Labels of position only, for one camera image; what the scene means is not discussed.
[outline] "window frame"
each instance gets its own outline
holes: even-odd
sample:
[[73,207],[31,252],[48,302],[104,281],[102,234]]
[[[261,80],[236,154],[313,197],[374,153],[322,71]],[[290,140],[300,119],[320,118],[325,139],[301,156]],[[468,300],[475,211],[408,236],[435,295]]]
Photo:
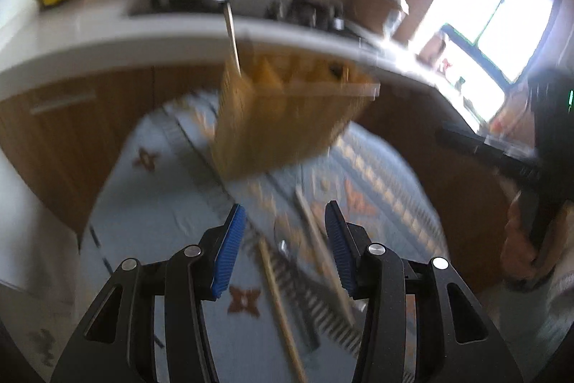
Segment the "window frame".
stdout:
[[552,4],[552,9],[550,10],[550,16],[548,18],[548,23],[542,36],[540,37],[540,41],[538,41],[538,45],[535,48],[532,56],[526,66],[524,66],[522,72],[518,76],[518,78],[514,81],[509,81],[503,74],[500,68],[496,66],[493,61],[491,61],[482,51],[478,48],[478,41],[480,40],[482,34],[489,26],[490,22],[492,21],[494,15],[498,11],[499,7],[502,5],[503,0],[498,2],[496,9],[494,9],[493,13],[491,14],[489,21],[484,25],[484,28],[480,32],[480,34],[476,37],[474,43],[464,37],[460,32],[457,31],[452,25],[445,24],[441,27],[440,31],[444,32],[448,35],[449,39],[458,47],[460,47],[464,52],[466,52],[478,65],[480,65],[484,71],[496,82],[496,84],[504,91],[504,94],[507,94],[508,91],[514,87],[516,84],[520,83],[522,79],[527,75],[527,72],[532,67],[532,63],[536,60],[536,58],[540,55],[540,51],[542,50],[546,40],[552,31],[552,27],[556,21],[556,17],[558,17],[558,12],[560,10],[560,6],[562,4],[562,0],[554,0]]

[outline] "countertop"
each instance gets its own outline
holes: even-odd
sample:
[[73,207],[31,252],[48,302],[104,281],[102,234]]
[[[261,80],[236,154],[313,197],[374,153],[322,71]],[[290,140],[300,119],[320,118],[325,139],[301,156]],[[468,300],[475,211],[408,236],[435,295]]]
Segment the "countertop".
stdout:
[[[222,15],[161,14],[131,18],[130,0],[72,0],[31,18],[0,50],[0,100],[29,89],[99,71],[145,65],[222,62],[229,40]],[[382,83],[438,91],[438,101],[471,129],[479,123],[440,74],[404,47],[378,52],[322,31],[269,20],[235,18],[237,39],[300,47],[357,61]]]

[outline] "person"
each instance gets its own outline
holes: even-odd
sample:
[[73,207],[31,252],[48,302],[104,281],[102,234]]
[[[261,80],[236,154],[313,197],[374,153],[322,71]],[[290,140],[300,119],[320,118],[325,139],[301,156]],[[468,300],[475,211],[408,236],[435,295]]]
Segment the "person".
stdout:
[[[506,239],[500,264],[506,278],[531,280],[549,276],[564,254],[569,233],[569,206],[565,205],[553,220],[544,243],[548,255],[543,264],[533,265],[538,251],[528,240],[522,227],[518,197],[508,210],[504,227]],[[550,313],[549,291],[553,277],[530,292],[517,292],[502,287],[499,293],[499,330],[516,360],[524,381],[532,381],[549,361],[572,324],[572,316]]]

